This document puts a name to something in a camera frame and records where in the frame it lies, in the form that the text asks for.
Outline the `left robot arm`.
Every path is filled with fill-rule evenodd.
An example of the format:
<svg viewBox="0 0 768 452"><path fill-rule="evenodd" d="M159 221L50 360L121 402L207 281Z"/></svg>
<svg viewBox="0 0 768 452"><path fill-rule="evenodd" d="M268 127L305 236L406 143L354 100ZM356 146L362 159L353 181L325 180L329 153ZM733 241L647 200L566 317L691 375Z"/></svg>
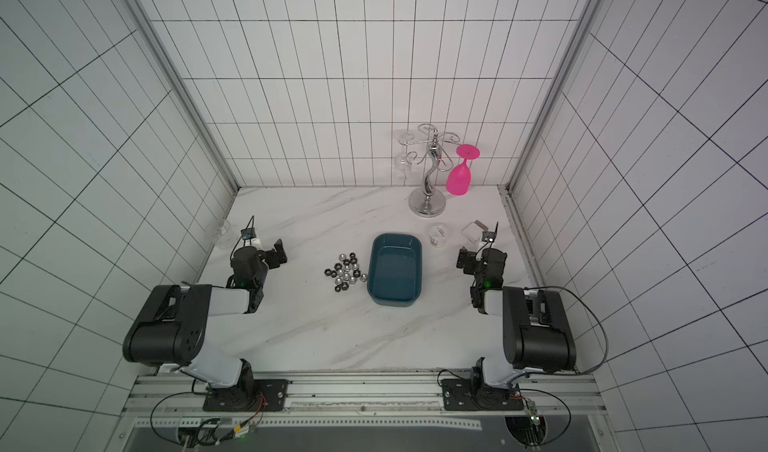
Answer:
<svg viewBox="0 0 768 452"><path fill-rule="evenodd" d="M230 257L224 287L158 285L148 296L123 342L123 356L150 367L174 365L207 385L206 412L277 412L284 409L288 381L257 379L250 363L227 354L207 338L212 317L255 313L270 270L287 262L283 242L269 250L244 245Z"/></svg>

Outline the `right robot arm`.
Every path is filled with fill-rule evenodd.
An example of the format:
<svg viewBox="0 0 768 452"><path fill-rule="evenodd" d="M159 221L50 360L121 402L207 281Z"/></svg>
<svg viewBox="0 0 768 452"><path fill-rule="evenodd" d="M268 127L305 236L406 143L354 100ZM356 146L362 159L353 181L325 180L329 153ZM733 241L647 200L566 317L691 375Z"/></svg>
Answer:
<svg viewBox="0 0 768 452"><path fill-rule="evenodd" d="M506 260L507 254L495 248L462 247L456 261L473 278L473 308L501 319L501 354L478 359L470 374L469 396L477 407L485 397L519 401L513 384L520 379L576 370L575 340L560 293L506 285Z"/></svg>

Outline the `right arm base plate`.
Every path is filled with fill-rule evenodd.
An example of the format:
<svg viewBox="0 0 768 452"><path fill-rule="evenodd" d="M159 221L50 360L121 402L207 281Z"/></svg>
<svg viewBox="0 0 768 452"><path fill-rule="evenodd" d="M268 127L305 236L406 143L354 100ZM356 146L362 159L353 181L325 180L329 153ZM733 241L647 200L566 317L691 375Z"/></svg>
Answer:
<svg viewBox="0 0 768 452"><path fill-rule="evenodd" d="M525 407L521 397L515 396L507 389L488 387L485 385L474 388L467 379L440 379L443 408L453 412L482 412L482 411L522 411Z"/></svg>

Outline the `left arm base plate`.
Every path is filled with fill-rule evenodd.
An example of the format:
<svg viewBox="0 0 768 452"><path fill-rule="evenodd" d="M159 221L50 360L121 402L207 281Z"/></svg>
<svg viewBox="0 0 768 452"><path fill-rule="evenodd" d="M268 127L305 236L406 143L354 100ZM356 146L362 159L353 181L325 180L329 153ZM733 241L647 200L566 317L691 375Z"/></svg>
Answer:
<svg viewBox="0 0 768 452"><path fill-rule="evenodd" d="M229 388L210 388L203 403L206 412L254 413L282 411L288 380L246 380Z"/></svg>

